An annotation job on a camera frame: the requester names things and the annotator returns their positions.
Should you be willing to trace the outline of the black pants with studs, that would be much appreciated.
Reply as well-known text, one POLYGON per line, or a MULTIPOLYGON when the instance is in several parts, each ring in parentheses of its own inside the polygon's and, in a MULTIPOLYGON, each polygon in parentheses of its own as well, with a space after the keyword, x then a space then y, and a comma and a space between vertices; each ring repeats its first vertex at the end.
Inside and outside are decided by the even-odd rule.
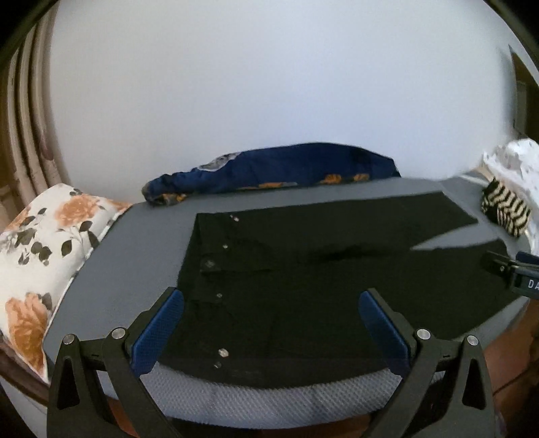
POLYGON ((370 288, 413 327, 456 339, 516 299, 480 264, 503 241, 424 247, 473 224, 441 192, 198 214, 178 277, 185 312, 160 362, 258 388, 380 371, 359 315, 370 288))

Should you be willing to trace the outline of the black white striped cloth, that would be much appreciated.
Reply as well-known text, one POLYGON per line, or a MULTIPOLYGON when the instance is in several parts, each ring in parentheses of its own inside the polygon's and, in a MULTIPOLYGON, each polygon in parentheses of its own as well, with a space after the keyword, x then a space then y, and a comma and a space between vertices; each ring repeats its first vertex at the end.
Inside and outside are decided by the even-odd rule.
POLYGON ((482 190, 480 209, 512 237, 525 232, 532 215, 527 203, 497 179, 492 179, 482 190))

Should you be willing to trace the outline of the white crumpled cloth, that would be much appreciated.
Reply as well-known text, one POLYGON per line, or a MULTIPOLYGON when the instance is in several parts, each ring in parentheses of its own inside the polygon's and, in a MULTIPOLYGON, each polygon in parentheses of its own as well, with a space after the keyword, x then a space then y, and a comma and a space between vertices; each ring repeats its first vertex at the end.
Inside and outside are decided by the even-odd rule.
POLYGON ((496 179, 521 196, 538 201, 538 143, 535 140, 512 140, 492 152, 484 152, 482 159, 496 179))

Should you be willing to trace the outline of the white orange floral pillow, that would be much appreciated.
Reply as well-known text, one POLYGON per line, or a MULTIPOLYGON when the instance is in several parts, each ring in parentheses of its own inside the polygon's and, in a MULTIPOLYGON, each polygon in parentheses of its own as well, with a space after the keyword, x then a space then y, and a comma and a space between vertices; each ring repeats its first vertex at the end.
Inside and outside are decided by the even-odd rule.
POLYGON ((115 222, 131 208, 59 183, 1 233, 1 334, 45 383, 43 348, 57 306, 115 222))

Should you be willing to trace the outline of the beige striped curtain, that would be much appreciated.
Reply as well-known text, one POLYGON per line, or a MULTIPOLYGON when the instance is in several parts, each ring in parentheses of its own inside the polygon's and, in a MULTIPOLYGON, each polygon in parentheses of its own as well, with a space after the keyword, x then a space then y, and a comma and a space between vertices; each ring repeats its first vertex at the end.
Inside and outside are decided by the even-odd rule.
POLYGON ((64 173, 46 103, 46 55, 57 10, 55 1, 5 1, 18 16, 1 38, 1 227, 64 173))

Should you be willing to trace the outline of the navy blue floral blanket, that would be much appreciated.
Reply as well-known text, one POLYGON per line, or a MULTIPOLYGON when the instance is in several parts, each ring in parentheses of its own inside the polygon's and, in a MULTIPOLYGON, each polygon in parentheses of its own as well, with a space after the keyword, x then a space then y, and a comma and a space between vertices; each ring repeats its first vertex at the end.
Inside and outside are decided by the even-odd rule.
POLYGON ((248 190, 362 183, 400 175, 395 161, 369 150, 314 142, 230 152, 189 171, 163 174, 141 189, 151 205, 189 196, 248 190))

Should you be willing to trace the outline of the dark door frame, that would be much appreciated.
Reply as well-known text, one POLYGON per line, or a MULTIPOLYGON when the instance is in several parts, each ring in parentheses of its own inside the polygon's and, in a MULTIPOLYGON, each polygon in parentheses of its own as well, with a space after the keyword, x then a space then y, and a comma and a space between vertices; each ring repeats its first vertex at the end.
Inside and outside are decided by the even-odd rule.
POLYGON ((510 53, 516 85, 513 126, 521 137, 538 142, 538 83, 522 59, 510 53))

